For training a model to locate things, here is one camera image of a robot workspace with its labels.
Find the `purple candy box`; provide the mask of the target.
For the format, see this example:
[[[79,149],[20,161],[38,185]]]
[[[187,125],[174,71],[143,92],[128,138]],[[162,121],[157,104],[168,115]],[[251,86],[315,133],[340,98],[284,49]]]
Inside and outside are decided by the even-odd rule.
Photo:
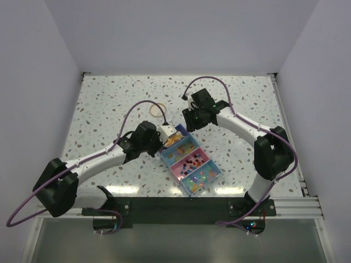
[[[170,139],[168,139],[168,141],[161,147],[161,149],[159,150],[159,153],[167,150],[168,148],[170,148],[171,146],[173,146],[174,144],[180,142],[181,140],[183,140],[186,136],[189,135],[189,132],[186,130],[186,127],[183,126],[182,124],[178,124],[175,126],[176,129],[176,133],[173,134],[171,136]]]

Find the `pink candy box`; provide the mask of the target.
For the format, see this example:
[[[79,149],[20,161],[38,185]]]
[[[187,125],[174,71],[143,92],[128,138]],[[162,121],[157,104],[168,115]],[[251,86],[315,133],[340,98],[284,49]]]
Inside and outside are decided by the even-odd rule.
[[[170,170],[176,182],[180,183],[183,179],[210,160],[211,158],[205,153],[205,151],[198,147],[172,164]]]

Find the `light blue candy box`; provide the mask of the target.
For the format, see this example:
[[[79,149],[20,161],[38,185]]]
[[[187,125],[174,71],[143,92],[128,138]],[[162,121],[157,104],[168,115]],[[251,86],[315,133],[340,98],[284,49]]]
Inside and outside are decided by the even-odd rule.
[[[221,173],[222,171],[215,164],[215,162],[209,160],[181,179],[180,185],[188,195],[192,196],[215,178],[219,177]]]

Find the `metal scoop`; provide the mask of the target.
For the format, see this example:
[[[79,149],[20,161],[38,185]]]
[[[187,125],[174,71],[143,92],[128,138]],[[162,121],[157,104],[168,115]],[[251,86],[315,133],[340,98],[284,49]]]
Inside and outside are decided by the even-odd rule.
[[[174,145],[176,142],[180,141],[183,138],[183,135],[181,132],[177,131],[173,135],[171,135],[167,141],[163,144],[164,147],[169,148],[172,145]]]

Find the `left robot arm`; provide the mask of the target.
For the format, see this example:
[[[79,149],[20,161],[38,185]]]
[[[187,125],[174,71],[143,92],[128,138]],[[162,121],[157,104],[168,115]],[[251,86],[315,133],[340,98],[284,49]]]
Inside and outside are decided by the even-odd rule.
[[[136,130],[83,158],[67,162],[52,159],[33,187],[33,193],[54,218],[72,208],[91,208],[108,215],[114,208],[111,193],[101,186],[94,191],[82,191],[81,185],[105,170],[137,159],[141,153],[155,156],[172,132],[169,125],[157,127],[143,121]]]

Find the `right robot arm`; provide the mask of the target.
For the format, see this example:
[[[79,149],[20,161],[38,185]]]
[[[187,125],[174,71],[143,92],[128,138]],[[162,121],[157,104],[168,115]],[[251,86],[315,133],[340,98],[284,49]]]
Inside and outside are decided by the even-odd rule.
[[[264,208],[261,199],[269,197],[272,182],[295,161],[285,129],[280,126],[274,129],[261,126],[233,112],[228,102],[216,102],[205,88],[184,95],[182,99],[188,103],[188,108],[182,111],[188,132],[214,124],[233,132],[253,147],[257,175],[245,193],[244,208],[248,214],[257,215]]]

